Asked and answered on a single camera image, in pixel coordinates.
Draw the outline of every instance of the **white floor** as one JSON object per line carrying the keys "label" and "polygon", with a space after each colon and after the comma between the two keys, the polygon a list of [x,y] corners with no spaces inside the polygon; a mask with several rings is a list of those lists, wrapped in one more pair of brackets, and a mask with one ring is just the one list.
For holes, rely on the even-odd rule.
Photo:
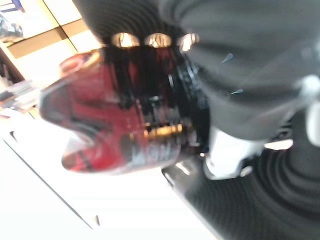
{"label": "white floor", "polygon": [[[71,173],[60,162],[62,132],[36,121],[18,129],[26,161],[95,229],[1,143],[0,239],[214,239],[159,169],[113,177]],[[93,221],[96,215],[100,227]]]}

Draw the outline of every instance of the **black rubber surface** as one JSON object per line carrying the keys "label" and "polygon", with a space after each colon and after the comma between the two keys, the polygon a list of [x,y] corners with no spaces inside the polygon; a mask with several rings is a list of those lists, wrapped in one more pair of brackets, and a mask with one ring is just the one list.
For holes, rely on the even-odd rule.
{"label": "black rubber surface", "polygon": [[152,0],[73,0],[92,32],[105,44],[117,33],[137,36],[141,42],[153,33],[172,38],[183,32],[160,19]]}

